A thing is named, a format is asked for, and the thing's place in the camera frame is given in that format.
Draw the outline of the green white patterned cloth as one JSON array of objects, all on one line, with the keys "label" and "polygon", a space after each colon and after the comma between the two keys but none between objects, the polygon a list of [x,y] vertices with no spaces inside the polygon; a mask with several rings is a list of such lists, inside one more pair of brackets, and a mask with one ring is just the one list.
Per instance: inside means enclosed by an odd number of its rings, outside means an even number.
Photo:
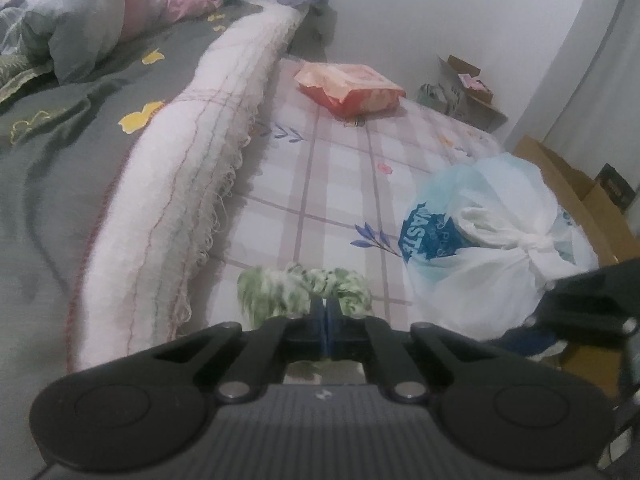
[{"label": "green white patterned cloth", "polygon": [[244,270],[236,281],[236,296],[253,328],[277,316],[309,313],[314,297],[337,299],[346,315],[372,312],[370,287],[360,273],[344,268],[306,269],[297,262],[282,270],[263,266]]}]

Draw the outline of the large cardboard box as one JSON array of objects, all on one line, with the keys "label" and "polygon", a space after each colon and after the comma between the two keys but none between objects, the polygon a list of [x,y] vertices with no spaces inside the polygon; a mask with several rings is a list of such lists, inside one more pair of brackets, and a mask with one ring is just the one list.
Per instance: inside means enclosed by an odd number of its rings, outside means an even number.
[{"label": "large cardboard box", "polygon": [[[559,204],[584,229],[601,266],[638,257],[639,241],[600,183],[530,136],[523,136],[512,154],[538,166]],[[620,396],[618,374],[622,362],[620,350],[581,342],[568,344],[560,357],[563,370],[589,380],[612,399]]]}]

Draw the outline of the checkered floral mat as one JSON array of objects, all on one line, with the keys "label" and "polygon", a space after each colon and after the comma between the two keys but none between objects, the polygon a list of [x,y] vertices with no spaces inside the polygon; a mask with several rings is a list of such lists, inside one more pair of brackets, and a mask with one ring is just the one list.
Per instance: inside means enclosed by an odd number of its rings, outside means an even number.
[{"label": "checkered floral mat", "polygon": [[273,74],[208,261],[191,285],[192,332],[243,321],[243,270],[291,262],[361,273],[373,313],[406,330],[419,313],[398,240],[416,193],[434,172],[501,150],[490,134],[409,100],[394,114],[344,122],[298,90],[298,69],[284,58]]}]

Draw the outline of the white blue plastic bag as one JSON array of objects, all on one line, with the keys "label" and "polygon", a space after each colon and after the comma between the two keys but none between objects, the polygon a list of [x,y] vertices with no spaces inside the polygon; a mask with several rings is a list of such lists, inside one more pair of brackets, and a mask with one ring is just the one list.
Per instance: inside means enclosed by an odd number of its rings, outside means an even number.
[{"label": "white blue plastic bag", "polygon": [[476,340],[522,326],[557,281],[599,265],[540,169],[509,153],[429,177],[398,245],[422,320]]}]

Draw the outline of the white fringed blanket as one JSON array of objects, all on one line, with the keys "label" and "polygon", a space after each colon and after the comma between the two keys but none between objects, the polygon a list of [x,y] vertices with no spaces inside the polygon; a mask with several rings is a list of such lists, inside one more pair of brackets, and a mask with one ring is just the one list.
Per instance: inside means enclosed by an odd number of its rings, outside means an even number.
[{"label": "white fringed blanket", "polygon": [[186,88],[124,118],[134,138],[108,187],[88,243],[66,325],[74,372],[174,339],[190,320],[192,276],[220,229],[219,211],[268,81],[305,12],[259,0],[224,24]]}]

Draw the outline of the red pink tissue pack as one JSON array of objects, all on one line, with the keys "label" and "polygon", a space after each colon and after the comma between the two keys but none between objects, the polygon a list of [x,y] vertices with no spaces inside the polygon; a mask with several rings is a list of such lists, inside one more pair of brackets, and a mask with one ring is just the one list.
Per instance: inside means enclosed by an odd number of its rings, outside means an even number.
[{"label": "red pink tissue pack", "polygon": [[396,110],[401,86],[361,64],[305,62],[294,80],[298,90],[339,118]]}]

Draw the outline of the small cardboard box of clutter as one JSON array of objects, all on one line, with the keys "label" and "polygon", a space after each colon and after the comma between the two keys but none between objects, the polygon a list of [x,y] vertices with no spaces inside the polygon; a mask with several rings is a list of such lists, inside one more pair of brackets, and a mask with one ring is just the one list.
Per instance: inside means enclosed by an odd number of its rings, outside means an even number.
[{"label": "small cardboard box of clutter", "polygon": [[478,67],[453,55],[438,62],[438,79],[422,84],[419,104],[489,133],[506,123],[508,118],[492,102],[494,94],[480,78]]}]

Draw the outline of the grey bed sheet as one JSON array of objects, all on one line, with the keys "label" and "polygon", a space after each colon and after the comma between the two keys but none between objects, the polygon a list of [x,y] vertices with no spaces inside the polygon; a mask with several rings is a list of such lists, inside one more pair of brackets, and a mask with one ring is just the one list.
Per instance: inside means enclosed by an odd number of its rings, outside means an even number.
[{"label": "grey bed sheet", "polygon": [[125,116],[186,88],[224,24],[256,12],[242,0],[118,48],[81,84],[24,96],[1,117],[1,474],[26,479],[42,460],[28,426],[34,397],[71,372],[66,325],[108,187],[134,145]]}]

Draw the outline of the pink grey floral quilt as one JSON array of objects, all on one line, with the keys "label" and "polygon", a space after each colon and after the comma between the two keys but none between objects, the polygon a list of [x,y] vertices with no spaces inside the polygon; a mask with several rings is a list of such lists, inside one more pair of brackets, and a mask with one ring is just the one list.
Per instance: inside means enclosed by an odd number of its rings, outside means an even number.
[{"label": "pink grey floral quilt", "polygon": [[1,0],[1,99],[37,78],[86,78],[119,45],[200,18],[224,0]]}]

